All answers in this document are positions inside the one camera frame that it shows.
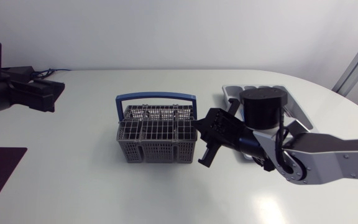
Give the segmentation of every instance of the white table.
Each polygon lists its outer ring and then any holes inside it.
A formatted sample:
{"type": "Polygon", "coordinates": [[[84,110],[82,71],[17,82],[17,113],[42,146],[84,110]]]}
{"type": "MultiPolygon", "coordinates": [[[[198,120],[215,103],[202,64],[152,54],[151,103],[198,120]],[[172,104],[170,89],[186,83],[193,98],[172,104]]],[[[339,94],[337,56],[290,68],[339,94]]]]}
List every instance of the white table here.
{"type": "Polygon", "coordinates": [[[50,79],[66,84],[56,112],[21,105],[0,112],[0,146],[28,147],[0,193],[0,223],[358,223],[358,180],[294,185],[224,147],[206,168],[197,163],[201,140],[192,164],[128,164],[116,142],[116,95],[189,93],[200,119],[224,107],[224,84],[284,85],[319,132],[358,138],[358,106],[330,90],[256,70],[75,71],[50,79]]]}

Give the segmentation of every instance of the cable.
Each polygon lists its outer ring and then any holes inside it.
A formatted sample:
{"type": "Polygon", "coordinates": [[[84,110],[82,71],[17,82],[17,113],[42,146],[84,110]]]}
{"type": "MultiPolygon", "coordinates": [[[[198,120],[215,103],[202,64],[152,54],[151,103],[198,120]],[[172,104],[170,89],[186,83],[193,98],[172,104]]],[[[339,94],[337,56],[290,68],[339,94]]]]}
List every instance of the cable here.
{"type": "Polygon", "coordinates": [[[282,166],[282,168],[285,170],[285,172],[291,174],[293,172],[293,169],[286,165],[285,161],[284,161],[284,155],[283,155],[283,142],[285,137],[288,134],[288,128],[284,127],[284,111],[283,108],[280,107],[279,110],[280,113],[280,118],[279,118],[279,127],[278,127],[278,131],[276,133],[276,141],[275,141],[275,152],[276,152],[276,160],[278,162],[278,164],[280,166],[282,166]]]}
{"type": "Polygon", "coordinates": [[[35,78],[44,79],[44,78],[49,77],[51,74],[53,74],[53,73],[55,73],[57,71],[71,71],[71,70],[70,69],[62,69],[62,68],[61,69],[52,69],[52,68],[50,68],[48,70],[44,70],[44,71],[40,71],[40,72],[33,72],[31,74],[31,76],[32,76],[32,79],[35,79],[35,78]]]}

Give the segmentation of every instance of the gray plastic basket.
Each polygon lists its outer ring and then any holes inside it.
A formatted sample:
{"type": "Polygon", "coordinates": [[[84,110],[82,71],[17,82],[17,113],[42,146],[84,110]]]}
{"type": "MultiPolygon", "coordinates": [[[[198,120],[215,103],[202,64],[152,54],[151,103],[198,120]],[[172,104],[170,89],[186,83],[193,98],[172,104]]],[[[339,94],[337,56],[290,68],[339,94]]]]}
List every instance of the gray plastic basket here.
{"type": "Polygon", "coordinates": [[[127,162],[192,163],[197,140],[193,106],[130,105],[122,118],[117,141],[127,162]]]}

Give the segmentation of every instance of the blue handle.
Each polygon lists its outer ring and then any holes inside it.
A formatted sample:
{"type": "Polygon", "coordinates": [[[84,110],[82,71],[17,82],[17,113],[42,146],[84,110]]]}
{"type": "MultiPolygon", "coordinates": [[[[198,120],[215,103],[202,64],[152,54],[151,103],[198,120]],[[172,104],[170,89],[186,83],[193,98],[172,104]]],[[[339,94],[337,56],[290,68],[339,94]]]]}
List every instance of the blue handle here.
{"type": "Polygon", "coordinates": [[[125,100],[143,99],[143,98],[168,98],[177,100],[188,100],[193,103],[193,115],[194,119],[197,119],[197,103],[196,96],[184,93],[170,93],[170,92],[140,92],[140,93],[128,93],[118,95],[116,97],[118,118],[120,121],[124,120],[124,112],[122,110],[122,102],[125,100]]]}

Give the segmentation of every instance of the black device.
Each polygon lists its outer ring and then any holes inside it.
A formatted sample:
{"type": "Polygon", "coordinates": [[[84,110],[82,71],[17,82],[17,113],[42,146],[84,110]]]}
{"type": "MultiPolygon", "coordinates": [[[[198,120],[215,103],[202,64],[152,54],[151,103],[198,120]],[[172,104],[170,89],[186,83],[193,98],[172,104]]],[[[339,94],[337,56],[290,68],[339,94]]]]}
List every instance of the black device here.
{"type": "Polygon", "coordinates": [[[31,72],[28,67],[1,69],[1,44],[0,44],[0,111],[9,108],[13,104],[28,106],[39,111],[55,111],[55,101],[65,88],[64,83],[48,80],[35,79],[33,82],[25,83],[18,80],[18,71],[23,74],[31,72]]]}
{"type": "MultiPolygon", "coordinates": [[[[65,84],[42,79],[30,82],[33,72],[32,67],[1,68],[0,44],[0,111],[13,104],[44,112],[55,111],[55,101],[65,84]]],[[[0,191],[26,150],[24,147],[0,147],[0,191]]]]}

